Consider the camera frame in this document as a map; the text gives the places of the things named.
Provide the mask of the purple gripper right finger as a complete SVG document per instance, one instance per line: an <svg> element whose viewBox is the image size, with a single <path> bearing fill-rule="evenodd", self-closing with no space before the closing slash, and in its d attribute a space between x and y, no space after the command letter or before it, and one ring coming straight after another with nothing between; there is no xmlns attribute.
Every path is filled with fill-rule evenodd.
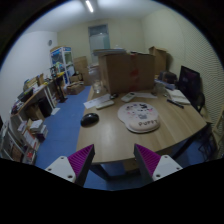
<svg viewBox="0 0 224 224"><path fill-rule="evenodd" d="M182 169L169 155L160 156L139 144L134 145L134 155L145 183L160 180Z"/></svg>

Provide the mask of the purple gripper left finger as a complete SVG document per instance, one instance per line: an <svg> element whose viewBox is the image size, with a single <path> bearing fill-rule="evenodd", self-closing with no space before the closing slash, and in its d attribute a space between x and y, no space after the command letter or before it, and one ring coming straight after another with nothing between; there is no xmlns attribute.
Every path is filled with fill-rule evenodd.
<svg viewBox="0 0 224 224"><path fill-rule="evenodd" d="M58 157L46 168L46 171L79 186L83 186L94 155L94 145L91 144L68 157Z"/></svg>

